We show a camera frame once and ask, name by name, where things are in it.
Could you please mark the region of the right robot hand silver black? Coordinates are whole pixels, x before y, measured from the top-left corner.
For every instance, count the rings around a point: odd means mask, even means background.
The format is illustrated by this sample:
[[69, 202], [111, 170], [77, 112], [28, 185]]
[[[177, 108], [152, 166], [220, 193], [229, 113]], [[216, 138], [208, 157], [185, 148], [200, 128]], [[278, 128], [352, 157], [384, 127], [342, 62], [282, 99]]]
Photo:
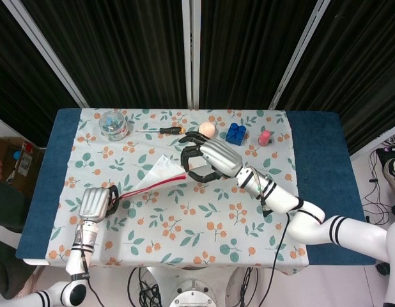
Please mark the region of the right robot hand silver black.
[[[200, 132], [186, 132], [184, 137], [179, 139], [179, 143], [190, 143], [193, 146], [186, 146], [180, 156], [180, 162], [185, 172], [190, 178], [197, 182], [207, 183], [223, 178], [235, 178], [243, 168], [242, 156], [217, 139], [206, 137]], [[189, 159], [192, 157], [202, 157], [213, 169], [213, 172], [206, 175], [199, 175], [192, 171], [189, 166]]]

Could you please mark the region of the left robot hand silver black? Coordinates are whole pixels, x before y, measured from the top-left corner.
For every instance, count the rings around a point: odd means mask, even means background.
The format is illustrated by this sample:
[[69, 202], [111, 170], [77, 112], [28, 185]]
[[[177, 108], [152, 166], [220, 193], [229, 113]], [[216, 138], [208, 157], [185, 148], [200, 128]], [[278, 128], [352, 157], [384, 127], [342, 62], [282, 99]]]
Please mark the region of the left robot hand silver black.
[[118, 188], [94, 187], [85, 190], [79, 216], [83, 221], [100, 223], [106, 217], [116, 213], [120, 203]]

